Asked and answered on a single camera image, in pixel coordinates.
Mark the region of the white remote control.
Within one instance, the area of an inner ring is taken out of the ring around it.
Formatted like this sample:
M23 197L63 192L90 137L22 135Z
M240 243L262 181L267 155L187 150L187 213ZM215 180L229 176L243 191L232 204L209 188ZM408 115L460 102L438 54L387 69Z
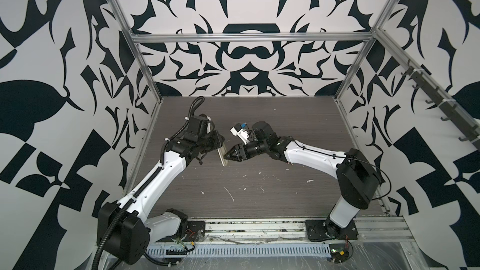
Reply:
M217 149L219 158L221 160L221 164L223 167L226 167L228 165L228 160L225 158L225 155L227 154L227 149L225 144L223 144L221 147Z

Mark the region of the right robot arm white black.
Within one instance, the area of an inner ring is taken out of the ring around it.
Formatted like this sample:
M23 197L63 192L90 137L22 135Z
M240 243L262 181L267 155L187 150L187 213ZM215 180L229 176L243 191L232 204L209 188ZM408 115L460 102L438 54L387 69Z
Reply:
M367 210L381 182L375 165L365 155L352 148L347 152L329 151L309 146L292 136L278 136L264 121L236 124L231 128L233 136L241 143L230 150L221 148L219 155L223 165L228 161L242 162L259 155L292 165L307 166L337 180L341 196L324 221L307 220L306 233L311 242L330 240L356 240L358 231L354 222L361 210Z

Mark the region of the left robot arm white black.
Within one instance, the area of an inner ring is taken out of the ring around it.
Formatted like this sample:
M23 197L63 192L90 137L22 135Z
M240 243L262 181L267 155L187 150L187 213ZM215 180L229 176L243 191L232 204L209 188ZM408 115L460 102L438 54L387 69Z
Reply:
M132 191L116 202L107 202L97 215L97 250L92 269L100 266L104 252L119 262L135 264L155 241L182 238L188 217L175 209L149 217L154 205L174 179L193 160L201 160L223 146L225 139L205 114L188 116L180 132L166 140L160 160Z

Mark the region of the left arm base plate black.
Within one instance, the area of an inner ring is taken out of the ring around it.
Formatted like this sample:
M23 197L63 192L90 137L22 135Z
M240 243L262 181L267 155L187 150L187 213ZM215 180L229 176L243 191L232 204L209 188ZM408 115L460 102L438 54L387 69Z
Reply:
M181 224L176 234L167 236L161 241L196 241L205 235L205 229L205 221L188 221Z

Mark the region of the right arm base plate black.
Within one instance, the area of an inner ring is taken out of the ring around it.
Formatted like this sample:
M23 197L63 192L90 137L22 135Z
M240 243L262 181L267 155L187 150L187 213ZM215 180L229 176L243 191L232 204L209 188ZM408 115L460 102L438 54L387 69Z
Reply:
M351 221L346 227L342 228L330 219L309 219L305 221L305 226L307 239L311 242L357 240L358 238L358 230L354 221Z

